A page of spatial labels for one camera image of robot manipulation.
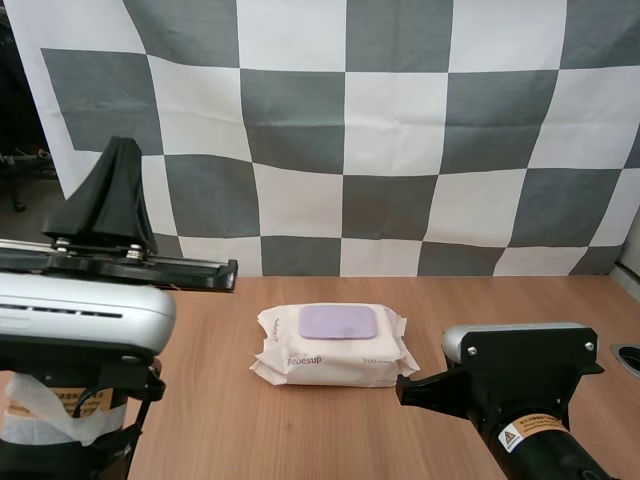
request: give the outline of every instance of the white plastic packaging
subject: white plastic packaging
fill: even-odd
[[[368,340],[317,340],[299,334],[300,312],[309,305],[358,305],[375,312],[377,335]],[[340,385],[390,387],[398,375],[420,367],[402,336],[407,319],[384,305],[282,305],[258,315],[267,334],[264,350],[251,370],[273,385]]]
[[[78,441],[86,447],[99,436],[121,428],[127,411],[127,406],[121,405],[108,412],[96,409],[86,418],[71,418],[53,391],[31,375],[21,373],[11,378],[5,393],[36,417],[23,418],[5,413],[0,438],[21,445]]]

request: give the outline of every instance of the screw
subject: screw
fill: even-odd
[[[69,240],[66,238],[59,237],[56,239],[56,251],[60,253],[67,253],[68,250],[65,248],[67,245],[69,245]]]
[[[144,260],[144,251],[142,246],[132,243],[127,251],[127,258],[132,260]]]

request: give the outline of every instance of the checkerboard backdrop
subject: checkerboard backdrop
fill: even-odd
[[[5,0],[65,193],[143,150],[161,253],[244,275],[608,272],[637,0]]]

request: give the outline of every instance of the gray square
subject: gray square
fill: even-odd
[[[344,73],[242,70],[241,84],[255,163],[342,173]]]
[[[622,245],[617,247],[589,247],[570,275],[608,275],[620,256]]]
[[[342,236],[422,240],[437,176],[343,178]]]
[[[638,0],[568,0],[560,68],[602,68],[638,64]]]
[[[557,71],[450,73],[440,173],[525,168]]]
[[[423,242],[418,276],[491,276],[504,250]]]
[[[184,65],[239,67],[235,0],[124,0],[145,51]]]
[[[146,55],[43,49],[75,150],[101,152],[116,135],[144,155],[162,154],[160,120]]]
[[[262,237],[264,276],[340,276],[340,239]]]
[[[260,235],[253,165],[213,155],[165,155],[179,236]]]
[[[633,141],[633,146],[624,168],[640,168],[640,127],[638,127],[636,139]]]
[[[162,235],[154,233],[158,245],[158,255],[163,257],[182,258],[182,248],[180,247],[180,239],[174,235]]]
[[[446,72],[453,0],[347,0],[348,72]]]
[[[509,246],[588,246],[619,176],[620,170],[528,170]]]

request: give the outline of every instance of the yellow warning sticker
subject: yellow warning sticker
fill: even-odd
[[[511,453],[525,438],[546,430],[567,432],[567,429],[557,418],[544,413],[534,413],[520,417],[507,425],[498,435],[498,440],[507,452]]]
[[[55,393],[62,405],[64,405],[64,409],[71,416],[73,415],[73,411],[80,400],[80,397],[84,393],[85,389],[83,387],[79,388],[57,388],[54,387],[51,389],[53,393]],[[107,390],[102,390],[96,393],[94,396],[89,397],[87,401],[82,404],[80,407],[80,418],[88,417],[93,412],[95,412],[98,408],[104,411],[108,411],[111,408],[111,397],[113,396],[113,389],[109,388]],[[20,403],[11,400],[9,403],[8,413],[12,415],[17,415],[20,417],[26,418],[36,418],[36,416],[31,413],[28,409],[23,407]]]

